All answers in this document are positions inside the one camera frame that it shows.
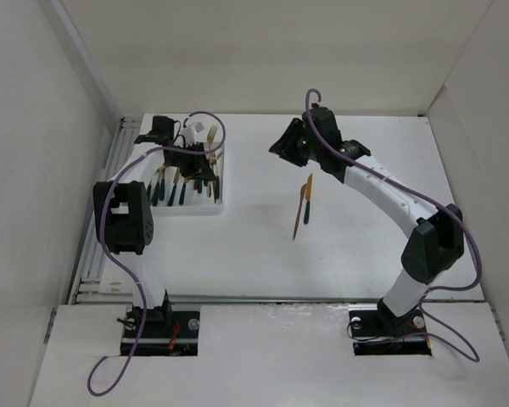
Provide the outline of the gold spoon green handle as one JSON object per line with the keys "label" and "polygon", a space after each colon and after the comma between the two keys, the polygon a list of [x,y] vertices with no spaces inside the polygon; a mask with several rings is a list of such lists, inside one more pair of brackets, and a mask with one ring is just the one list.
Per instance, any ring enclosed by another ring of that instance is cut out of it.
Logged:
{"label": "gold spoon green handle", "polygon": [[153,197],[153,181],[150,181],[147,186],[147,195],[148,195],[148,201],[151,204],[152,197]]}
{"label": "gold spoon green handle", "polygon": [[158,199],[158,190],[159,190],[159,182],[160,182],[161,176],[165,177],[165,169],[166,169],[166,167],[162,166],[157,171],[157,179],[156,179],[156,182],[154,183],[153,197],[152,197],[152,202],[151,202],[151,204],[154,207],[156,207],[160,202],[163,202],[163,201],[159,201],[159,199]]}
{"label": "gold spoon green handle", "polygon": [[159,199],[159,201],[165,200],[165,177],[164,176],[161,176],[161,178],[160,178],[158,199]]}

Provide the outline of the gold knife green handle short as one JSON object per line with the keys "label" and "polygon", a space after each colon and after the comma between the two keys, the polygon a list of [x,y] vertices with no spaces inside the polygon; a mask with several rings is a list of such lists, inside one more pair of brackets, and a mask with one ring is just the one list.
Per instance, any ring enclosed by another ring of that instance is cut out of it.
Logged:
{"label": "gold knife green handle short", "polygon": [[311,201],[311,192],[312,192],[312,182],[313,182],[313,174],[311,173],[307,179],[305,185],[305,212],[303,222],[305,225],[310,222],[310,201]]}

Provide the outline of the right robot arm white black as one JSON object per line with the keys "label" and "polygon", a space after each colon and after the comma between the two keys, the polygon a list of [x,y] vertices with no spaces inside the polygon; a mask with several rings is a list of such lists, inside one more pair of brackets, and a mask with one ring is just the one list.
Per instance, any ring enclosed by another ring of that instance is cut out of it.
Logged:
{"label": "right robot arm white black", "polygon": [[381,209],[403,231],[407,243],[400,257],[402,270],[389,291],[378,301],[376,323],[394,334],[406,325],[422,295],[439,275],[464,253],[464,237],[457,221],[461,211],[449,204],[437,209],[395,185],[390,175],[356,140],[344,140],[334,113],[315,105],[291,121],[269,148],[298,167],[315,161]]}

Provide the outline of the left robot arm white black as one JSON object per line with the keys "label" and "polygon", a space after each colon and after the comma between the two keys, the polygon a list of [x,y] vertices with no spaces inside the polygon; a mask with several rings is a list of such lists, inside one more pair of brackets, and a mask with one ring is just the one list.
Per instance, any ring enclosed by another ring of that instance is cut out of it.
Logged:
{"label": "left robot arm white black", "polygon": [[200,136],[201,122],[188,116],[184,121],[154,115],[140,133],[131,155],[107,181],[92,189],[97,240],[105,256],[131,280],[132,310],[124,322],[131,330],[145,326],[154,336],[167,334],[173,316],[167,291],[143,254],[154,238],[153,205],[164,197],[152,182],[166,168],[184,180],[204,185],[217,181],[214,160],[224,149],[226,128],[222,122]]}

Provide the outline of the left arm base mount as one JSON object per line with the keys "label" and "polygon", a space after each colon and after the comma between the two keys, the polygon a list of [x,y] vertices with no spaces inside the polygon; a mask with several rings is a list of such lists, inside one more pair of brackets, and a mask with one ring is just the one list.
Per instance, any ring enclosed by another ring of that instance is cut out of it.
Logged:
{"label": "left arm base mount", "polygon": [[159,307],[149,309],[142,330],[142,309],[133,307],[117,321],[123,326],[120,355],[128,356],[137,334],[134,356],[191,357],[198,355],[201,313],[199,307],[173,304],[166,294]]}

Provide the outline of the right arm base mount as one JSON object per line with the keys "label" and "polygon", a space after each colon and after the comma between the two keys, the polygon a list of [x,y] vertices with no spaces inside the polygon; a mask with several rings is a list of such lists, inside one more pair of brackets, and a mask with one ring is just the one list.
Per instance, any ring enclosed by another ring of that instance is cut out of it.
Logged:
{"label": "right arm base mount", "polygon": [[432,355],[426,321],[418,307],[395,317],[379,300],[352,304],[348,315],[346,330],[355,356]]}

